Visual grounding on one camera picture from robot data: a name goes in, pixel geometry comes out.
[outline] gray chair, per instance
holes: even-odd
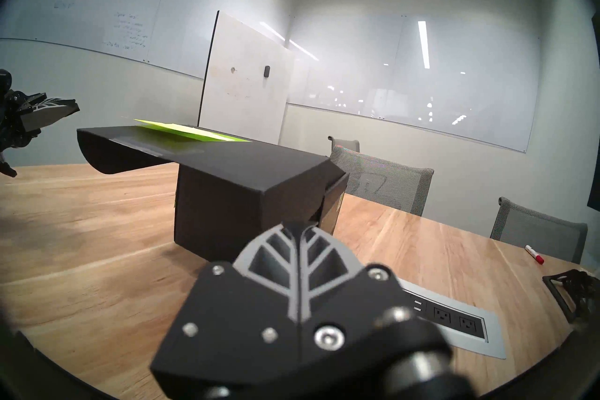
[[[357,153],[361,152],[361,144],[358,143],[358,140],[342,140],[341,138],[333,138],[333,137],[331,137],[331,135],[327,138],[331,140],[331,149],[332,150],[334,149],[334,146],[340,145],[340,146],[343,146],[344,148],[348,148],[349,150],[352,150],[353,152],[357,152]]]
[[[433,169],[413,168],[334,146],[331,161],[349,174],[346,193],[417,216],[423,214]]]
[[[581,262],[586,244],[587,224],[563,221],[519,206],[508,198],[498,199],[500,209],[491,239],[517,247],[529,245],[541,255]]]

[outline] electrical socket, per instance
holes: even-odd
[[[460,328],[466,332],[467,334],[472,334],[472,335],[476,335],[476,329],[475,329],[475,321],[469,319],[469,318],[465,318],[460,316],[458,318],[458,322],[460,324]]]
[[[433,320],[440,324],[450,324],[450,313],[438,307],[433,307]]]

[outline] dry erase marker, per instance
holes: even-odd
[[[525,246],[525,250],[527,250],[527,253],[529,253],[531,256],[533,256],[539,264],[544,263],[544,259],[529,245]]]

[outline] black cardboard box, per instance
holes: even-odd
[[[78,129],[86,160],[115,174],[179,163],[174,240],[209,260],[234,261],[282,221],[333,233],[347,174],[328,157],[264,142],[202,142],[146,127]]]

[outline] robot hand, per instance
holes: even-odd
[[[312,224],[207,264],[150,367],[173,400],[474,399],[391,269]]]
[[[0,173],[15,177],[4,160],[6,148],[22,148],[41,133],[41,128],[79,111],[74,99],[46,98],[45,93],[27,96],[11,90],[13,77],[0,69]]]

